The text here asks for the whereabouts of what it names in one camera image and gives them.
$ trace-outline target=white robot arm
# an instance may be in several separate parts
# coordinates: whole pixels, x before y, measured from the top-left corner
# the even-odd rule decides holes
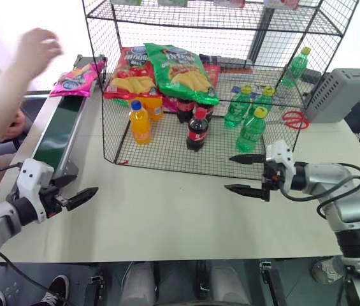
[[[17,178],[15,193],[8,201],[0,203],[0,248],[10,238],[21,232],[23,226],[41,223],[59,213],[84,204],[97,192],[97,187],[86,188],[71,199],[59,195],[60,188],[76,178],[67,175],[52,180],[54,169],[42,162],[26,159]]]
[[[270,190],[280,192],[292,201],[319,200],[317,212],[325,218],[334,231],[342,251],[342,261],[348,273],[345,290],[349,305],[360,305],[360,184],[355,186],[347,167],[360,171],[349,164],[294,163],[290,148],[283,140],[266,148],[266,159],[245,154],[231,158],[243,164],[264,163],[262,189],[244,185],[225,186],[240,195],[269,201]],[[311,196],[294,198],[287,193],[302,191]]]

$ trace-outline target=bottle label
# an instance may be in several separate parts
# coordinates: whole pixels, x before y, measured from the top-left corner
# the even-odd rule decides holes
[[[198,142],[200,140],[203,140],[206,136],[206,132],[204,133],[195,133],[193,131],[189,131],[188,133],[188,137],[191,139],[191,140],[194,140],[195,142]]]
[[[134,133],[133,132],[134,139],[137,139],[139,141],[147,140],[150,138],[150,132],[147,133]]]
[[[183,112],[189,112],[194,109],[194,104],[195,102],[183,103],[181,101],[177,101],[177,108]]]
[[[197,104],[197,108],[198,108],[198,107],[203,107],[203,108],[205,108],[205,110],[206,110],[206,116],[211,115],[211,114],[213,113],[213,105],[210,106],[210,107],[206,107],[206,106],[207,106],[206,104],[203,105],[203,106]]]
[[[250,140],[251,142],[257,142],[260,139],[261,135],[262,134],[252,134],[249,133],[248,131],[243,133],[244,139]]]
[[[231,105],[229,105],[228,112],[231,113],[232,115],[243,117],[243,115],[245,115],[246,109],[248,107],[249,107],[248,104],[245,106],[245,105],[231,103]]]

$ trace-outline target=metal wire shelf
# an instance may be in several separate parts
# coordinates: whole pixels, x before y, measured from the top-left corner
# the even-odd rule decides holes
[[[300,6],[297,10],[277,10],[272,12],[269,27],[261,25],[263,14],[267,12],[262,3],[247,2],[243,9],[229,9],[214,6],[213,1],[189,1],[186,8],[159,6],[156,0],[143,0],[141,6],[110,5],[103,1],[87,14],[87,18],[130,22],[151,26],[170,26],[200,29],[241,29],[256,31],[276,31],[288,33],[330,34],[342,36],[341,31],[321,11],[310,28],[307,25],[316,7]]]
[[[261,0],[247,1],[243,9],[214,6],[212,0],[189,0],[186,8],[159,6],[157,0],[143,0],[140,6],[111,4],[110,0],[82,0],[93,55],[107,57],[111,73],[122,47],[146,42],[174,45],[195,54],[219,55],[222,71],[215,88],[220,104],[204,147],[187,150],[187,126],[175,114],[166,113],[152,124],[152,142],[135,144],[129,129],[129,109],[102,98],[104,158],[112,163],[168,171],[260,179],[260,165],[242,166],[230,162],[239,154],[235,141],[240,129],[224,127],[223,116],[233,98],[233,87],[254,85],[277,87],[273,108],[266,121],[278,121],[289,110],[305,112],[313,89],[321,82],[354,14],[358,0],[300,0],[294,11],[266,8]],[[291,61],[303,47],[310,47],[307,68],[318,72],[312,83],[298,80],[287,92],[278,88],[289,73]],[[246,68],[252,65],[253,73]],[[284,139],[294,148],[299,131],[282,123],[268,124],[254,153]]]

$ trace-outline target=orange soda bottle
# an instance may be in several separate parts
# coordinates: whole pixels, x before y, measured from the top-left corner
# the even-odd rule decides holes
[[[133,132],[134,140],[139,145],[145,145],[151,140],[150,121],[147,111],[141,107],[141,102],[134,100],[131,102],[130,128]]]
[[[140,98],[141,104],[147,110],[148,116],[153,121],[158,121],[164,115],[162,110],[162,98],[146,97]]]

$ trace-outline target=white table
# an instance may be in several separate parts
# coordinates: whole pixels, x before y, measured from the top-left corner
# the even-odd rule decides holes
[[[88,203],[42,224],[30,224],[2,248],[13,261],[96,262],[169,259],[292,258],[339,254],[336,238],[315,208],[279,192],[271,201],[245,198],[224,184],[260,182],[148,170],[103,158],[100,92],[85,105],[71,158],[79,176],[63,195],[99,191]],[[60,98],[49,98],[13,162],[32,156]],[[360,166],[360,144],[348,125],[312,124],[299,136],[295,160]],[[0,184],[0,201],[17,170]]]

